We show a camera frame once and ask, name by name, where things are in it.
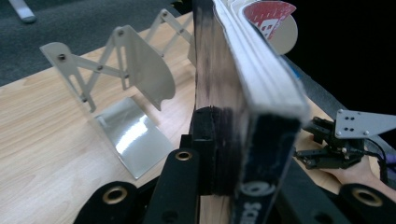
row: black cable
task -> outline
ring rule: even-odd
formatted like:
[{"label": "black cable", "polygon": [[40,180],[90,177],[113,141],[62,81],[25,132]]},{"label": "black cable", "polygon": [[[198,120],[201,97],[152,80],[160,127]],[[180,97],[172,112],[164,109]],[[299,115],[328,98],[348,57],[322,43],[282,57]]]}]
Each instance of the black cable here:
[{"label": "black cable", "polygon": [[379,178],[384,184],[388,184],[388,167],[387,167],[387,155],[385,154],[384,149],[374,140],[367,138],[369,142],[373,143],[381,152],[382,152],[382,158],[378,153],[374,153],[371,151],[366,151],[364,150],[364,154],[368,156],[373,156],[378,159],[378,165],[379,165]]},{"label": "black cable", "polygon": [[393,173],[396,173],[396,163],[387,163],[387,167],[392,170]]}]

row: book stand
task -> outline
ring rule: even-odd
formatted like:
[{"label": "book stand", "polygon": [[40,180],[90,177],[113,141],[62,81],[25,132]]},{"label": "book stand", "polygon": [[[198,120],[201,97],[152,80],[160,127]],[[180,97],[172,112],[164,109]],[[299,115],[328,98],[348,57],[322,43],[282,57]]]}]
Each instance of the book stand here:
[{"label": "book stand", "polygon": [[[141,37],[130,25],[117,27],[108,39],[98,62],[72,54],[69,47],[63,43],[49,43],[40,49],[58,69],[78,100],[88,103],[91,114],[96,110],[91,92],[102,74],[119,78],[123,90],[136,87],[161,111],[161,102],[172,99],[176,92],[175,81],[163,56],[179,35],[188,42],[191,41],[191,34],[185,30],[191,19],[192,17],[180,24],[164,9],[152,24],[146,38]],[[176,33],[164,49],[155,49],[149,41],[163,21],[171,25]],[[118,67],[106,65],[113,50],[117,56]],[[88,69],[92,73],[90,76],[84,76],[79,68]],[[125,98],[104,109],[94,116],[94,120],[114,145],[122,163],[136,179],[173,150],[170,141],[132,98]]]}]

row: wooden surface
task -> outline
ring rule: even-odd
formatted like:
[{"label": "wooden surface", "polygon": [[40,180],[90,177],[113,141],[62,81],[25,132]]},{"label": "wooden surface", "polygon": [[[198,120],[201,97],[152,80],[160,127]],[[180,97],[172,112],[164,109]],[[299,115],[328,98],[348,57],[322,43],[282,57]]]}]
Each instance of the wooden surface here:
[{"label": "wooden surface", "polygon": [[[184,21],[187,16],[178,19]],[[172,35],[170,27],[163,24],[150,43],[161,49]],[[123,91],[119,79],[106,75],[99,78],[92,91],[96,111],[132,97],[178,148],[181,135],[188,133],[194,105],[195,68],[187,59],[188,48],[189,44],[179,38],[164,57],[177,92],[172,100],[163,102],[162,112],[137,89]],[[97,61],[102,51],[83,57]],[[115,66],[115,57],[108,64]],[[164,160],[134,180],[88,111],[54,68],[0,88],[0,223],[72,223],[82,205],[104,184],[119,180],[139,187],[160,173]],[[328,118],[313,103],[312,111]],[[317,147],[304,131],[296,146]],[[308,173],[317,184],[337,192],[339,184],[331,176],[318,170]],[[212,203],[205,209],[214,207]],[[205,209],[203,222],[210,219]]]}]

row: reflective metal base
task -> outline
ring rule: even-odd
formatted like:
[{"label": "reflective metal base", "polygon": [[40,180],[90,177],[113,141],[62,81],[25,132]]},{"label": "reflective metal base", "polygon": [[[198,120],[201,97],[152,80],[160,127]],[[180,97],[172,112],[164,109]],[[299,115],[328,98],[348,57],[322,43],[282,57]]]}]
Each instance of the reflective metal base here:
[{"label": "reflective metal base", "polygon": [[108,107],[95,119],[136,179],[173,150],[172,143],[131,98]]}]

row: book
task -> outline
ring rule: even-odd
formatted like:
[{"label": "book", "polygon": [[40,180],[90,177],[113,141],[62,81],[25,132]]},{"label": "book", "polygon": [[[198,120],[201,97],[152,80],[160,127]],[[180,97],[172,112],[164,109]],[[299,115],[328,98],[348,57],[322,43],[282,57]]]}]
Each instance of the book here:
[{"label": "book", "polygon": [[221,213],[227,214],[229,223],[267,220],[292,160],[293,143],[311,118],[301,82],[244,13],[262,2],[283,4],[192,3],[195,109],[216,111],[213,192],[228,202],[227,211]]}]

